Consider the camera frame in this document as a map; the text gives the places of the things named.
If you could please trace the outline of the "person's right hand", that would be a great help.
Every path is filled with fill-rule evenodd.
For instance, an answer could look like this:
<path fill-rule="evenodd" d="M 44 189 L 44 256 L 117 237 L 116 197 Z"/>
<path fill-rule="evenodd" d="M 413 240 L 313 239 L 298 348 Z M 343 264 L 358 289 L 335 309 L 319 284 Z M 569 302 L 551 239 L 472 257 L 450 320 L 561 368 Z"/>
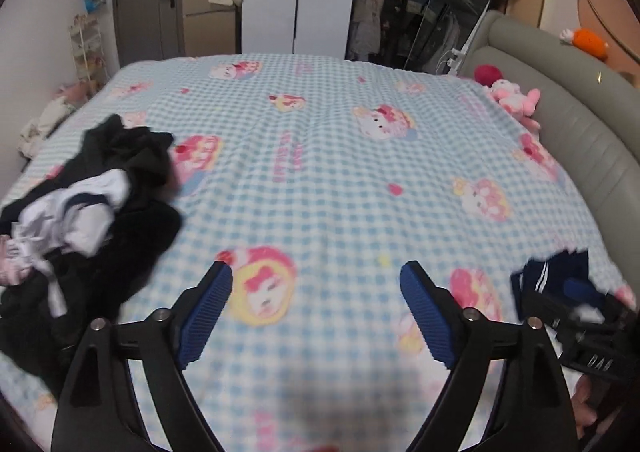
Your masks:
<path fill-rule="evenodd" d="M 582 438 L 585 433 L 585 429 L 593 425 L 598 418 L 597 412 L 588 406 L 590 394 L 590 378 L 587 375 L 582 375 L 576 383 L 575 391 L 572 395 L 576 432 L 579 438 Z"/>

